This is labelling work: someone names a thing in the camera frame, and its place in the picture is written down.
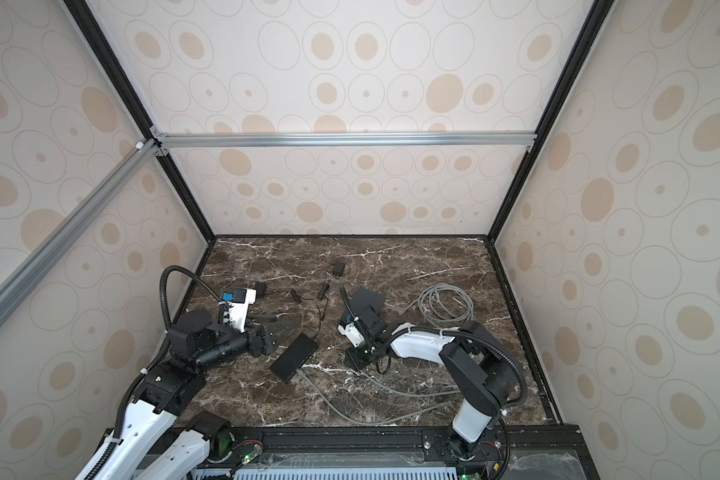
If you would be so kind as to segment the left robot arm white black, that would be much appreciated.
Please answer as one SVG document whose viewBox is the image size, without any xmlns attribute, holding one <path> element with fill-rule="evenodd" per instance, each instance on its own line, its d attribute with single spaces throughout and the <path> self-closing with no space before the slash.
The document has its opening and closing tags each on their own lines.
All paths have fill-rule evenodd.
<svg viewBox="0 0 720 480">
<path fill-rule="evenodd" d="M 170 314 L 169 276 L 179 272 L 201 287 L 194 272 L 170 265 L 159 280 L 165 338 L 156 357 L 127 388 L 113 430 L 79 473 L 81 479 L 182 479 L 204 463 L 223 463 L 241 447 L 228 420 L 201 412 L 146 469 L 139 466 L 156 442 L 204 388 L 210 370 L 249 355 L 270 356 L 294 328 L 275 315 L 249 315 L 254 289 L 212 296 L 219 312 L 204 309 Z"/>
</svg>

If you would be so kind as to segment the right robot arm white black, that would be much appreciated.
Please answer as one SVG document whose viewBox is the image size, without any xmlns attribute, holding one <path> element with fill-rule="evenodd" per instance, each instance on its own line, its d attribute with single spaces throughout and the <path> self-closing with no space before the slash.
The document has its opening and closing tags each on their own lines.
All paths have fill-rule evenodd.
<svg viewBox="0 0 720 480">
<path fill-rule="evenodd" d="M 338 331 L 352 344 L 345 359 L 357 371 L 391 356 L 445 367 L 463 397 L 447 440 L 450 452 L 460 458 L 471 457 L 484 430 L 527 399 L 528 385 L 519 363 L 474 320 L 451 328 L 408 322 L 389 325 L 368 307 L 359 315 L 346 312 L 338 321 Z"/>
</svg>

